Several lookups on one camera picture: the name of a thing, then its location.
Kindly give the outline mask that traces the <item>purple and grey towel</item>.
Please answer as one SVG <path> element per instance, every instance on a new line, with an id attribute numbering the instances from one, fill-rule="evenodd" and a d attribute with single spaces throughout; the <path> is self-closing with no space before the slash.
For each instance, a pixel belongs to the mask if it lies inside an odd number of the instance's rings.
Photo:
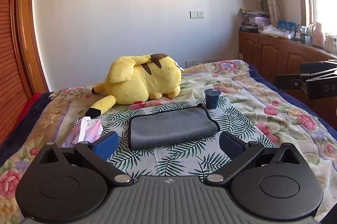
<path id="1" fill-rule="evenodd" d="M 128 146 L 146 149 L 200 139 L 220 131 L 201 106 L 135 116 L 128 125 Z"/>

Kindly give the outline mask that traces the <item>palm leaf print cloth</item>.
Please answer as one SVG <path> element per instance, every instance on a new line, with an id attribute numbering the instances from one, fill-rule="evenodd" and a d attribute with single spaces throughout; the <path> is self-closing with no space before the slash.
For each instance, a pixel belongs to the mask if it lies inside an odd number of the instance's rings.
<path id="1" fill-rule="evenodd" d="M 188 176 L 205 178 L 230 161 L 229 156 L 219 146 L 219 133 L 190 140 L 180 144 L 170 144 L 159 148 L 131 149 L 128 146 L 128 122 L 141 114 L 157 114 L 169 110 L 190 108 L 203 104 L 204 99 L 180 101 L 138 110 L 112 111 L 99 117 L 105 135 L 111 131 L 118 134 L 118 148 L 108 157 L 108 162 L 130 175 L 134 180 L 139 176 Z M 239 139 L 257 141 L 266 148 L 274 143 L 260 131 L 224 97 L 215 110 L 209 110 L 210 117 L 218 122 L 222 131 L 227 131 Z"/>

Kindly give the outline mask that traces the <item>pink tissue box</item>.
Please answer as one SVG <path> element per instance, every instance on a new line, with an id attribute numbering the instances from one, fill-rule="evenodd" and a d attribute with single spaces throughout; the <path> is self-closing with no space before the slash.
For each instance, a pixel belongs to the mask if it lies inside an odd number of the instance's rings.
<path id="1" fill-rule="evenodd" d="M 99 119 L 83 117 L 71 130 L 68 137 L 62 143 L 62 147 L 73 147 L 74 145 L 82 141 L 89 141 L 90 143 L 93 143 L 100 138 L 102 132 L 103 127 Z"/>

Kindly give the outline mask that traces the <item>pink detergent bottle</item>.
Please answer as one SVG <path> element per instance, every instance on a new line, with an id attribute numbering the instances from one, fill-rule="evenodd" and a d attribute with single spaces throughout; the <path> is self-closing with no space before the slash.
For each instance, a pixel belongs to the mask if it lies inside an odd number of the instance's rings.
<path id="1" fill-rule="evenodd" d="M 320 49 L 324 48 L 324 35 L 322 32 L 322 24 L 319 22 L 314 23 L 313 31 L 312 31 L 312 45 L 318 47 Z"/>

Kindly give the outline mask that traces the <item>wooden cabinet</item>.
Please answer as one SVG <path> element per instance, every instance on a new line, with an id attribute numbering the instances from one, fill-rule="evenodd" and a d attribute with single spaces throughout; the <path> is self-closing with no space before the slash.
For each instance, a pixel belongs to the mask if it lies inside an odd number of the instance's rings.
<path id="1" fill-rule="evenodd" d="M 299 73 L 301 63 L 335 59 L 336 54 L 285 39 L 239 32 L 239 58 L 255 66 L 263 78 L 273 83 L 276 75 Z M 336 127 L 335 98 L 308 100 L 299 90 L 287 90 L 286 93 L 303 102 L 330 126 Z"/>

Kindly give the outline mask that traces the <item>floral bed blanket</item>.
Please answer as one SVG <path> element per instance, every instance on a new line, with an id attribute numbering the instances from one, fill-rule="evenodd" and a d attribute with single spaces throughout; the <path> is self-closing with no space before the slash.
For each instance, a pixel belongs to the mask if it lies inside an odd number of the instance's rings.
<path id="1" fill-rule="evenodd" d="M 301 152 L 322 189 L 323 201 L 316 214 L 321 221 L 336 204 L 336 131 L 300 101 L 274 88 L 243 61 L 220 61 L 184 70 L 181 92 L 173 99 L 137 102 L 112 107 L 112 111 L 138 110 L 180 101 L 205 98 L 215 88 L 245 117 L 253 122 L 275 146 L 293 143 Z M 20 178 L 40 148 L 48 141 L 62 144 L 88 108 L 100 99 L 92 86 L 72 87 L 51 93 L 31 133 L 1 166 L 1 222 L 20 223 L 22 214 L 15 200 Z"/>

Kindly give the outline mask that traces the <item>blue box on cabinet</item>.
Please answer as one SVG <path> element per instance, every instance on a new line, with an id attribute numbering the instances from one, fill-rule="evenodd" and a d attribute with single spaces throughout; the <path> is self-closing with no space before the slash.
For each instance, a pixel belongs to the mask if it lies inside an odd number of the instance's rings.
<path id="1" fill-rule="evenodd" d="M 277 28 L 282 32 L 296 32 L 297 24 L 290 21 L 278 20 Z"/>

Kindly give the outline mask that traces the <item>dark blue cup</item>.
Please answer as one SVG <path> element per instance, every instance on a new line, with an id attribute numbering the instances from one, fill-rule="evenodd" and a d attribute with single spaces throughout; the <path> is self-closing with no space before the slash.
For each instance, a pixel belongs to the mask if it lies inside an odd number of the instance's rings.
<path id="1" fill-rule="evenodd" d="M 220 95 L 221 92 L 214 88 L 205 90 L 206 107 L 211 110 L 216 109 L 218 106 Z"/>

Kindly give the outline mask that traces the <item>white plastic bag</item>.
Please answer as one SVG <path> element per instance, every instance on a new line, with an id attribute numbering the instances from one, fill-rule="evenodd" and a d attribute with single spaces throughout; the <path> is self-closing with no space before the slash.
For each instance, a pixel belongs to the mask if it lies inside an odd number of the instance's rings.
<path id="1" fill-rule="evenodd" d="M 269 36 L 273 38 L 288 39 L 288 40 L 295 37 L 294 32 L 283 32 L 275 28 L 273 25 L 264 26 L 263 31 L 261 32 L 261 35 Z"/>

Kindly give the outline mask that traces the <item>yellow plush toy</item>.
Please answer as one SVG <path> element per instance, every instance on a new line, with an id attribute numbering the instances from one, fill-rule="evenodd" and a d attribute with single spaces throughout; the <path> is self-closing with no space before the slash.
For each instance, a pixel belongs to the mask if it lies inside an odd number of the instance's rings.
<path id="1" fill-rule="evenodd" d="M 116 59 L 104 80 L 92 88 L 93 94 L 106 96 L 85 113 L 92 119 L 105 114 L 115 104 L 176 98 L 181 92 L 183 69 L 166 54 L 123 56 Z"/>

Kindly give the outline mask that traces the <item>red and navy folded blankets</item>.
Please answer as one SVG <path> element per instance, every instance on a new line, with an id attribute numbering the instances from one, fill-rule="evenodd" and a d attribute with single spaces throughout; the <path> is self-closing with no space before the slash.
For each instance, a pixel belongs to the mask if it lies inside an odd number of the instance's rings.
<path id="1" fill-rule="evenodd" d="M 12 133 L 1 145 L 1 166 L 25 143 L 45 107 L 51 102 L 51 92 L 35 93 L 18 116 Z"/>

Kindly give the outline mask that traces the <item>wooden slatted wardrobe door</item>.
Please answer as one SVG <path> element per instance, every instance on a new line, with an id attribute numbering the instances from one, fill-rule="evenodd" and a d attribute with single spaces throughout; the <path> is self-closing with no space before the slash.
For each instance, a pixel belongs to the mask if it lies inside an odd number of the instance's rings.
<path id="1" fill-rule="evenodd" d="M 33 94 L 49 90 L 39 57 L 33 0 L 1 0 L 1 142 Z"/>

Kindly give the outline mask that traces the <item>white wall switch plate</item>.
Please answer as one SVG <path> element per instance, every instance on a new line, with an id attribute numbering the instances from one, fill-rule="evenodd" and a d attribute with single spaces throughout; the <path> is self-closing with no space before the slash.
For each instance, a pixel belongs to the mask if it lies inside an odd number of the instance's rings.
<path id="1" fill-rule="evenodd" d="M 190 18 L 204 18 L 205 13 L 204 11 L 190 11 Z"/>

